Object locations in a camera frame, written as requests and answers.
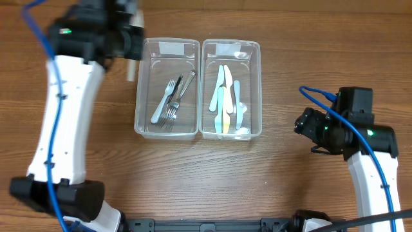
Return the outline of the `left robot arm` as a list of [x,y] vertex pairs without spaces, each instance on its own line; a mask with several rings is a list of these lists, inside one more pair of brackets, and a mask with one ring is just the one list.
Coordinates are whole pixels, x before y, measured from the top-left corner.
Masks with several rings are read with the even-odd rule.
[[86,143],[93,105],[115,58],[130,68],[142,58],[144,27],[134,0],[79,1],[42,32],[21,14],[47,56],[47,96],[41,135],[26,175],[10,194],[34,211],[56,217],[63,231],[129,231],[125,214],[105,200],[101,181],[86,177]]

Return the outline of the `silver metal fork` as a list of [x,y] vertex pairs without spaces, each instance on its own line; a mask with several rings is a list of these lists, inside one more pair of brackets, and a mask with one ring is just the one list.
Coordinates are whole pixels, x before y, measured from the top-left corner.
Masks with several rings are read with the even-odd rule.
[[178,108],[180,106],[181,99],[182,99],[185,91],[187,90],[187,88],[189,87],[191,81],[194,79],[195,76],[196,76],[196,71],[191,70],[189,72],[189,75],[188,75],[187,80],[185,81],[183,87],[178,92],[177,98],[175,98],[175,100],[171,101],[171,104],[170,104],[171,111],[169,112],[169,119],[166,122],[166,129],[168,131],[171,131],[172,128],[173,128],[174,120],[176,119],[176,112],[178,111]]

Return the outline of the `light blue plastic knife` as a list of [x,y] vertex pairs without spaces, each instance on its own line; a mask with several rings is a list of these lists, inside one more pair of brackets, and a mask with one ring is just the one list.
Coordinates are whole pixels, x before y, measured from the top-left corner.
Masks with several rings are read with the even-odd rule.
[[216,111],[216,107],[218,103],[218,88],[224,83],[224,79],[225,79],[225,74],[224,74],[223,66],[219,65],[216,85],[215,85],[214,93],[212,95],[211,103],[209,105],[209,111],[211,112]]

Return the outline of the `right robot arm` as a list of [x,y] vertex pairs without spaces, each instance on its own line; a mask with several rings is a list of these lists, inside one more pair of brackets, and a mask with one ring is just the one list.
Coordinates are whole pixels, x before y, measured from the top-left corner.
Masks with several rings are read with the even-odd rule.
[[342,155],[355,188],[357,219],[322,229],[404,231],[403,219],[411,217],[411,211],[400,208],[397,138],[392,127],[375,124],[373,90],[350,86],[329,93],[300,86],[299,91],[320,110],[306,108],[294,132],[313,142],[312,153]]

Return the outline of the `black-handled metal fork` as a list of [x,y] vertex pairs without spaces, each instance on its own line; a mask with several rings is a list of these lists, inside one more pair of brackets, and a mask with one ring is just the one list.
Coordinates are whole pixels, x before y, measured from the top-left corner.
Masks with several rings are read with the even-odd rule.
[[156,126],[159,128],[162,128],[169,119],[169,112],[171,111],[170,104],[172,100],[175,100],[175,98],[177,98],[178,92],[181,90],[182,79],[183,75],[181,74],[174,86],[171,96],[168,97],[166,107],[162,110],[161,116],[156,124]]

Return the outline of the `white plastic knife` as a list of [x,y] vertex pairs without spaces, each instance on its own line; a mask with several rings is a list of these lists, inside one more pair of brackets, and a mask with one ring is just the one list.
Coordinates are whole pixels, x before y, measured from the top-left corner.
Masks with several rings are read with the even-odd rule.
[[225,72],[225,107],[226,107],[226,112],[228,114],[233,113],[233,103],[232,103],[232,94],[231,94],[231,87],[233,85],[233,79],[232,79],[232,74],[230,72],[230,69],[227,65],[223,66],[224,72]]

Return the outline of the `yellow plastic knife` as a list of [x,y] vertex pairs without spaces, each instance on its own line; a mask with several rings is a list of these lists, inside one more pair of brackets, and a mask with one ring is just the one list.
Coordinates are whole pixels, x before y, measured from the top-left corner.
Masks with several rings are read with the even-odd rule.
[[223,91],[223,133],[227,134],[230,127],[230,116],[227,113],[227,110],[229,109],[229,91],[226,87],[223,87]]

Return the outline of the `pale blue plastic knife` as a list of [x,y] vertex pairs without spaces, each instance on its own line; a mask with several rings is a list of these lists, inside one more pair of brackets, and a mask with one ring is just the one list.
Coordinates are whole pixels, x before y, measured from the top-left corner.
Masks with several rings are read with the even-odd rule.
[[240,82],[238,80],[234,81],[234,95],[236,99],[236,129],[239,130],[243,122],[243,108],[240,104]]

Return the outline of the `teal plastic knife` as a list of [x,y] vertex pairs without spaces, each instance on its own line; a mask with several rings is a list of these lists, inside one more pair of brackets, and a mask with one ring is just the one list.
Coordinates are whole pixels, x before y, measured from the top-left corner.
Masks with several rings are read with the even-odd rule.
[[222,87],[218,88],[218,103],[217,110],[218,114],[215,116],[214,124],[216,133],[223,133],[223,100],[224,100],[224,89]]

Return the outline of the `white plastic fork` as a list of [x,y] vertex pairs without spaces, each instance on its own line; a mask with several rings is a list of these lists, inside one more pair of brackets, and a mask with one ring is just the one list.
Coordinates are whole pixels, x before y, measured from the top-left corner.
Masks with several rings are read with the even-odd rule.
[[[144,13],[142,10],[137,10],[136,14],[131,19],[132,26],[144,27]],[[135,71],[136,71],[136,61],[135,60],[128,60],[127,66],[127,81],[134,82],[135,81]]]
[[165,105],[166,100],[168,99],[168,97],[173,93],[174,87],[175,87],[175,80],[171,79],[169,81],[169,83],[167,84],[165,91],[164,91],[164,95],[160,101],[160,103],[158,104],[156,110],[154,111],[152,117],[151,117],[151,123],[152,124],[156,124],[160,118],[160,114],[163,110],[163,107]]

